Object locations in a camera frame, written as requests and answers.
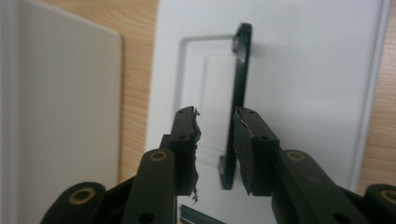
wooden table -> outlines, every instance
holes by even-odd
[[[149,83],[158,0],[47,0],[118,31],[124,44],[120,181],[136,174],[145,149]],[[373,183],[396,185],[396,5],[375,93],[358,192]]]

black bracket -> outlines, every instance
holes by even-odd
[[[245,189],[272,196],[277,223],[396,222],[396,187],[372,185],[364,197],[342,189],[307,153],[281,149],[257,112],[238,107],[233,117]]]
[[[172,132],[159,149],[143,155],[136,176],[108,191],[98,183],[77,184],[61,194],[41,223],[177,223],[177,196],[196,194],[197,115],[193,106],[178,110]]]
[[[237,106],[243,106],[245,100],[245,88],[248,77],[248,61],[250,55],[250,40],[252,26],[248,23],[241,23],[233,37],[232,51],[236,54],[235,78],[233,84],[233,104],[231,107],[230,128],[228,131],[228,141],[226,155],[219,158],[219,174],[223,189],[233,187],[233,175],[235,172],[235,151],[233,150],[233,112]]]

white plastic panel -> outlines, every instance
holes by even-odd
[[[120,36],[41,1],[20,4],[18,223],[80,182],[118,179]]]
[[[177,110],[197,106],[203,134],[200,201],[193,208],[226,223],[274,221],[268,199],[247,196],[240,179],[231,191],[219,186],[233,86],[231,38],[240,22],[249,22],[245,106],[262,115],[283,148],[309,153],[335,183],[355,189],[388,11],[389,1],[163,1],[147,150],[170,133]]]

brass screw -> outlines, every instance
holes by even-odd
[[[305,156],[302,153],[295,152],[295,151],[288,152],[288,157],[292,161],[303,161],[303,160],[305,160]]]
[[[78,189],[72,193],[69,197],[69,203],[71,204],[82,204],[86,203],[95,195],[95,190],[91,187],[85,187]]]
[[[383,189],[379,192],[386,201],[396,204],[396,191],[390,189]]]

screw hole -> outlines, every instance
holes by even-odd
[[[332,216],[334,217],[334,219],[335,219],[338,223],[341,223],[341,224],[350,224],[350,223],[352,223],[351,220],[350,220],[350,218],[347,217],[347,216],[344,215],[344,214],[335,213],[335,214],[332,215]]]
[[[90,195],[90,193],[88,191],[82,191],[75,195],[75,199],[84,200],[84,199],[88,198],[89,195]]]
[[[150,155],[152,161],[162,161],[166,159],[166,153],[163,151],[156,151]]]
[[[149,224],[154,221],[154,214],[152,213],[143,213],[139,217],[139,222],[143,224]]]

